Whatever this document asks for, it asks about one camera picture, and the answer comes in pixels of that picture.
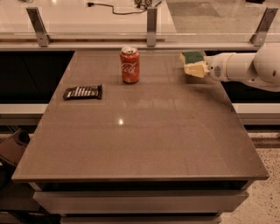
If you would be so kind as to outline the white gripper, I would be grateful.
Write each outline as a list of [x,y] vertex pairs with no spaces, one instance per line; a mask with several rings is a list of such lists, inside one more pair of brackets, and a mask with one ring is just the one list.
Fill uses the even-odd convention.
[[205,60],[185,63],[184,71],[194,77],[204,78],[209,74],[215,81],[228,82],[227,67],[233,55],[233,52],[223,52],[214,56],[206,56]]

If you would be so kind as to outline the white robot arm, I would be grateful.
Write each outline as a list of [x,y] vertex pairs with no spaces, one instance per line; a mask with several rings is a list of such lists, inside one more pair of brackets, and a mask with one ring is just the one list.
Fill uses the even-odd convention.
[[280,91],[280,44],[265,44],[257,52],[222,52],[206,56],[199,51],[182,52],[186,74],[215,81],[236,81],[252,88]]

